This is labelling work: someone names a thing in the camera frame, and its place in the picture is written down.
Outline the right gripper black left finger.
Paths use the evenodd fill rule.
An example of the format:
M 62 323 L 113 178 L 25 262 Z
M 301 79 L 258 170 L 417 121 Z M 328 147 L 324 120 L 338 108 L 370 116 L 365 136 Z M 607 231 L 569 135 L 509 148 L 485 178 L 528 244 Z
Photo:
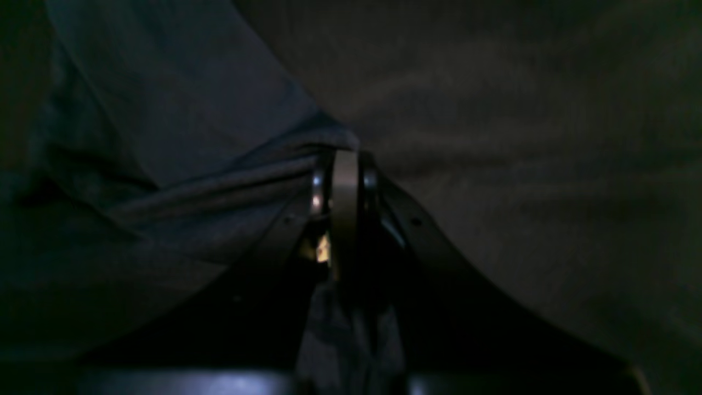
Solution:
M 81 358 L 78 394 L 309 394 L 296 377 L 333 154 L 238 261 L 192 298 Z

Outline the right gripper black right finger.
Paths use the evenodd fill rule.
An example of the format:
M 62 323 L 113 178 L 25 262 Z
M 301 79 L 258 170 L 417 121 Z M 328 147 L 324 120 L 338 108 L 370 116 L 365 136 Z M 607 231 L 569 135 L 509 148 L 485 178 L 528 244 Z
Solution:
M 359 155 L 356 294 L 394 314 L 392 394 L 647 394 L 637 369 L 499 290 L 426 210 Z

